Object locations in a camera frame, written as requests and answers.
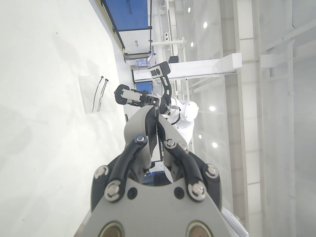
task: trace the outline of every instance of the screw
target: screw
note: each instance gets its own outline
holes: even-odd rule
[[[174,146],[174,145],[175,145],[175,142],[172,139],[168,139],[167,146],[171,147],[171,146]]]
[[[116,195],[119,192],[119,186],[118,185],[110,185],[109,186],[109,191],[107,192],[107,194],[110,197],[113,197],[114,195]]]
[[[104,197],[106,200],[109,202],[114,202],[119,198],[119,185],[121,184],[121,181],[119,180],[114,180],[110,182],[104,191]]]
[[[107,166],[100,166],[94,174],[94,178],[98,179],[102,175],[107,175],[109,173],[109,168]]]
[[[180,146],[187,154],[189,153],[189,150],[188,150],[188,148],[186,147],[185,144],[180,144]]]
[[[137,196],[137,189],[132,187],[127,192],[127,198],[133,200]]]
[[[211,179],[216,179],[219,176],[217,168],[211,164],[207,164],[205,174]]]
[[[143,135],[139,135],[137,138],[136,138],[137,142],[144,142],[145,140],[145,137]]]
[[[199,184],[194,184],[192,186],[192,191],[196,196],[202,195],[204,193],[203,187]]]
[[[203,201],[205,199],[205,192],[205,185],[201,181],[194,185],[188,184],[188,193],[196,201]]]

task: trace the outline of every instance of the bolt head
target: bolt head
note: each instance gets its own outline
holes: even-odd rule
[[[217,168],[211,164],[207,165],[207,171],[205,171],[205,174],[211,179],[216,179],[219,175]]]
[[[175,145],[175,142],[172,139],[169,139],[167,141],[167,146],[171,147],[171,146],[174,146],[174,145]]]
[[[94,174],[95,179],[98,179],[102,175],[107,175],[109,173],[109,168],[107,166],[100,166]]]
[[[192,191],[193,191],[193,193],[196,194],[197,196],[204,194],[204,189],[203,189],[203,187],[202,187],[201,185],[199,185],[199,184],[194,184],[194,185],[192,186]]]
[[[145,138],[144,136],[142,135],[139,135],[137,138],[136,138],[137,142],[144,142]]]
[[[118,185],[110,185],[108,195],[110,197],[116,195],[119,192],[119,186]]]
[[[215,167],[208,167],[207,170],[209,171],[210,175],[216,175],[216,169]]]

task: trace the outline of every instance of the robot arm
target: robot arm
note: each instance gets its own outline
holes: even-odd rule
[[[158,137],[174,183],[141,184]],[[91,217],[83,237],[231,236],[222,217],[220,177],[189,153],[187,144],[154,106],[126,123],[120,156],[99,167],[91,188]]]

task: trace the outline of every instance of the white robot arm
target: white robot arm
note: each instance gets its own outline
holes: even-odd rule
[[[180,133],[189,144],[194,129],[194,120],[198,115],[199,107],[193,101],[179,101],[171,97],[170,115],[164,115],[168,122]]]

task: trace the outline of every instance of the white beam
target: white beam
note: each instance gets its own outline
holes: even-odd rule
[[[151,45],[172,45],[172,44],[184,44],[183,40],[171,40],[171,41],[156,41],[152,42]]]
[[[241,68],[241,53],[233,53],[221,59],[178,62],[169,65],[171,72],[169,79],[193,78],[197,76],[211,76],[226,72],[233,72]],[[134,70],[134,80],[152,80],[148,69]]]
[[[273,47],[275,47],[275,46],[277,46],[285,41],[288,41],[291,38],[294,38],[294,37],[296,37],[304,32],[307,32],[308,30],[310,30],[314,27],[316,27],[316,19],[314,19],[314,20],[310,21],[309,23],[297,28],[296,30],[288,33],[287,35],[282,36],[281,38],[275,40],[274,42],[268,44],[262,52],[265,52],[269,49],[272,49]]]

